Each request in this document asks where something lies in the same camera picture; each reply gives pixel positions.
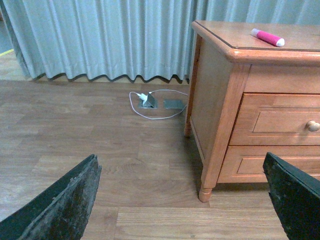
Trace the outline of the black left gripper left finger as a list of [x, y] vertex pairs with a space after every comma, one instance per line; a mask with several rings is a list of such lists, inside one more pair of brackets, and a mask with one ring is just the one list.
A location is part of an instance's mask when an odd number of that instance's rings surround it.
[[2, 240], [79, 240], [96, 199], [102, 166], [91, 154], [2, 220]]

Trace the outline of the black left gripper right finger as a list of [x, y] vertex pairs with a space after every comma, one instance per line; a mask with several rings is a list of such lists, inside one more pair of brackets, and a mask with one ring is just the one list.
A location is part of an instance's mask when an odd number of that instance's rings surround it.
[[269, 197], [290, 240], [320, 238], [320, 181], [268, 152], [263, 170]]

